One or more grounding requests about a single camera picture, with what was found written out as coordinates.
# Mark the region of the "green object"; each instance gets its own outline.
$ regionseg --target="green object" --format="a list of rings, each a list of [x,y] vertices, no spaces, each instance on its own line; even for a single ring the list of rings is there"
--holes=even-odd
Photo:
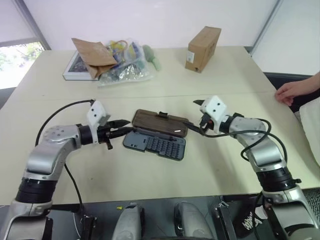
[[[152,63],[155,69],[159,72],[161,70],[161,65],[159,60],[155,57],[155,53],[152,48],[148,45],[143,45],[142,48],[146,61]]]

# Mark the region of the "white table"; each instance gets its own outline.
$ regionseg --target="white table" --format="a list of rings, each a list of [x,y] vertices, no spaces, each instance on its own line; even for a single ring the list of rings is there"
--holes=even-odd
[[[89,98],[137,98],[234,93],[265,93],[275,89],[240,46],[217,47],[202,71],[185,69],[186,48],[156,49],[162,71],[154,79],[98,88],[97,82],[65,81],[62,77],[74,51],[45,51],[10,97],[10,101]]]
[[[285,143],[292,176],[302,180],[302,188],[318,187],[320,168],[311,154],[303,129],[290,109],[276,102],[273,94],[232,93],[219,96],[230,112],[269,120],[272,132]],[[146,109],[168,112],[197,123],[202,114],[192,101],[208,96],[105,97],[99,100],[112,114],[111,120],[131,120],[137,109]],[[70,101],[9,100],[0,111],[0,205],[10,204],[16,196],[41,124]],[[70,107],[52,119],[48,127],[85,124],[88,108],[86,103]],[[84,202],[247,194],[261,190],[252,167],[240,157],[243,147],[231,137],[209,139],[189,131],[182,161],[130,150],[122,146],[122,141],[123,137],[113,139],[112,150],[107,150],[104,144],[86,145],[69,156],[67,164]],[[78,202],[65,171],[56,186],[53,201],[55,204]]]

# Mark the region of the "plastic bag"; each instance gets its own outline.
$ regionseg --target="plastic bag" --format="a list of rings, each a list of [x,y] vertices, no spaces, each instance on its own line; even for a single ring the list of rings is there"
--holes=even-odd
[[[99,86],[150,80],[143,48],[133,40],[111,41],[107,49],[117,64],[99,77]]]

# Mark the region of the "robotic arm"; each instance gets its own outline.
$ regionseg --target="robotic arm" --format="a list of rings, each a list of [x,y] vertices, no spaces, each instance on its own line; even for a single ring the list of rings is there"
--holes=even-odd
[[[216,134],[252,131],[231,135],[245,148],[263,138],[250,147],[246,155],[262,186],[262,194],[270,204],[267,215],[274,235],[281,240],[320,239],[319,222],[297,185],[301,181],[292,178],[278,146],[265,133],[254,132],[266,131],[262,121],[240,114],[229,115],[227,106],[217,96],[194,102],[201,106],[203,116],[200,128],[187,124],[191,130],[203,135],[208,129]]]
[[[52,196],[67,156],[82,145],[106,143],[129,133],[127,120],[109,121],[99,101],[87,114],[88,125],[55,126],[46,130],[43,139],[29,155],[18,193],[12,201],[0,232],[0,240],[51,239],[52,221],[46,217]]]

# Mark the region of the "person's arm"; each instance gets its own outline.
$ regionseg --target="person's arm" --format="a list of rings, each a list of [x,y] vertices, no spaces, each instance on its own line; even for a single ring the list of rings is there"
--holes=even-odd
[[[294,97],[311,94],[318,89],[320,89],[320,72],[302,81],[285,83],[274,96],[278,102],[291,106]]]

